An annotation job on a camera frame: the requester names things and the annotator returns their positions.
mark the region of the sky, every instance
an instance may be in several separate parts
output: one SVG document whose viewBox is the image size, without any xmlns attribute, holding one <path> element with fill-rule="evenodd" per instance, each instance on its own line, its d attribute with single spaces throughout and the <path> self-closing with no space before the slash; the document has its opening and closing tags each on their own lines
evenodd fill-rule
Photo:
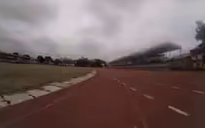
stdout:
<svg viewBox="0 0 205 128">
<path fill-rule="evenodd" d="M 0 50 L 107 61 L 163 42 L 189 50 L 205 0 L 0 0 Z"/>
</svg>

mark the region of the track lane line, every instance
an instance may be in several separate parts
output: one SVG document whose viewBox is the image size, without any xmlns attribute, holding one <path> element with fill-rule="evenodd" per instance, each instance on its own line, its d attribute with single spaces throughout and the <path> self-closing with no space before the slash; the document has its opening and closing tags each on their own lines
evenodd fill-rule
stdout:
<svg viewBox="0 0 205 128">
<path fill-rule="evenodd" d="M 150 100 L 154 100 L 155 98 L 150 96 L 150 95 L 147 95 L 147 94 L 143 94 L 143 96 L 147 99 L 150 99 Z"/>
<path fill-rule="evenodd" d="M 133 88 L 133 87 L 129 87 L 129 89 L 132 90 L 132 91 L 134 91 L 134 92 L 137 91 L 137 89 L 135 89 L 135 88 Z"/>
<path fill-rule="evenodd" d="M 194 93 L 197 93 L 197 94 L 205 94 L 205 92 L 203 92 L 203 91 L 198 91 L 198 90 L 192 90 Z"/>
<path fill-rule="evenodd" d="M 181 114 L 181 115 L 184 115 L 184 116 L 189 116 L 189 115 L 190 115 L 189 113 L 184 112 L 184 111 L 182 111 L 182 110 L 180 110 L 180 109 L 178 109 L 178 108 L 176 108 L 176 107 L 173 107 L 173 106 L 168 106 L 168 108 L 169 108 L 170 110 L 172 110 L 172 111 L 174 111 L 174 112 L 177 112 L 177 113 L 179 113 L 179 114 Z"/>
<path fill-rule="evenodd" d="M 177 90 L 179 90 L 180 88 L 179 87 L 177 87 L 177 86 L 171 86 L 171 88 L 172 89 L 177 89 Z"/>
</svg>

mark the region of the roof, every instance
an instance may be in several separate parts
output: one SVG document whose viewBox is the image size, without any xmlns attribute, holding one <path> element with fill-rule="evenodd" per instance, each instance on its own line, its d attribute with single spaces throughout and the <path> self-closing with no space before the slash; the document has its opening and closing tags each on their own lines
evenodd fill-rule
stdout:
<svg viewBox="0 0 205 128">
<path fill-rule="evenodd" d="M 125 60 L 125 59 L 136 58 L 136 57 L 138 58 L 138 57 L 143 57 L 143 56 L 146 56 L 146 57 L 159 56 L 162 53 L 174 51 L 177 49 L 181 49 L 181 46 L 177 45 L 177 44 L 170 43 L 170 42 L 166 42 L 166 43 L 162 43 L 162 44 L 159 44 L 157 46 L 151 47 L 144 52 L 140 51 L 137 53 L 130 54 L 128 56 L 121 57 L 115 61 L 112 61 L 111 63 L 115 63 L 115 62 Z"/>
</svg>

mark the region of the grandstand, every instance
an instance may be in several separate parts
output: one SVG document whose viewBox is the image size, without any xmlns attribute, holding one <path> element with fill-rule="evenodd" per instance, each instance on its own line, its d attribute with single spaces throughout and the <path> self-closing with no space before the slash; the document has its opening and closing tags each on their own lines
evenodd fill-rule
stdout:
<svg viewBox="0 0 205 128">
<path fill-rule="evenodd" d="M 162 43 L 157 46 L 151 47 L 144 52 L 137 52 L 128 56 L 121 57 L 111 61 L 111 66 L 136 66 L 148 64 L 161 64 L 165 63 L 167 57 L 165 54 L 174 50 L 181 49 L 181 46 L 173 43 Z"/>
</svg>

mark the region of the red running track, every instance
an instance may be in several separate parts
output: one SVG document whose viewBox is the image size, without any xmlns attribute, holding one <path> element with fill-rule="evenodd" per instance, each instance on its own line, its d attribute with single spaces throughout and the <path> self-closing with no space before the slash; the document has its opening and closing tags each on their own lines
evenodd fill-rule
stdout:
<svg viewBox="0 0 205 128">
<path fill-rule="evenodd" d="M 0 128 L 205 128 L 205 72 L 98 69 L 0 110 Z"/>
</svg>

